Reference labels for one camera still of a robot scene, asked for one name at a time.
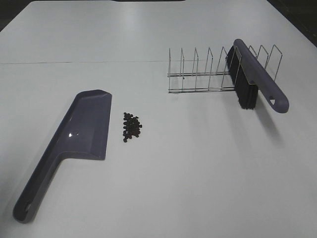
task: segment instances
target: pile of black pellets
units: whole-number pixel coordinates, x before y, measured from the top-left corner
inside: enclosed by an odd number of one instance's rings
[[[133,117],[133,114],[130,113],[124,113],[124,131],[123,131],[123,136],[124,142],[127,142],[128,139],[132,139],[132,136],[134,135],[135,137],[139,137],[140,135],[140,128],[142,128],[142,125],[139,122],[138,117]]]

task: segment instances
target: white table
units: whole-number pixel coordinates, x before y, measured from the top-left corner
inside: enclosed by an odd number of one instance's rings
[[[290,101],[167,94],[168,48],[235,38],[283,60]],[[37,1],[0,33],[0,237],[317,236],[317,49],[263,0]],[[34,222],[12,209],[74,96],[112,95],[105,161],[68,159]],[[123,112],[140,117],[122,139]]]

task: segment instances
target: dish rack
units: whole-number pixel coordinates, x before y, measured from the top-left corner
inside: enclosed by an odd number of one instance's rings
[[[257,52],[252,46],[249,46],[249,50],[275,81],[283,57],[281,50],[276,45],[272,46],[270,53],[268,53],[263,45],[260,45]],[[180,60],[171,60],[171,50],[169,49],[168,92],[234,91],[235,85],[232,83],[226,63],[227,55],[227,50],[222,47],[215,67],[213,65],[214,56],[210,47],[208,47],[207,58],[205,60],[200,60],[196,47],[193,60],[185,60],[183,48],[181,48]]]

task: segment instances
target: brush bristles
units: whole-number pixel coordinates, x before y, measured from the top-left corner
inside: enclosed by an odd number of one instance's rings
[[[232,83],[234,84],[234,89],[239,99],[240,106],[243,109],[255,108],[259,89],[257,85],[250,85],[248,83],[242,67],[240,66],[237,54],[234,51],[234,47],[231,47],[229,50],[227,56],[227,65]]]

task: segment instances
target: brush handle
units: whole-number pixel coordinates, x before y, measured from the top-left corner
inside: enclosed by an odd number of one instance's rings
[[[287,97],[250,52],[246,44],[241,39],[236,39],[233,46],[237,48],[235,52],[237,57],[241,58],[241,67],[248,82],[250,84],[255,83],[258,86],[267,102],[275,111],[286,113],[289,108]]]
[[[110,93],[77,94],[14,206],[17,221],[33,220],[63,159],[105,159],[110,108]]]

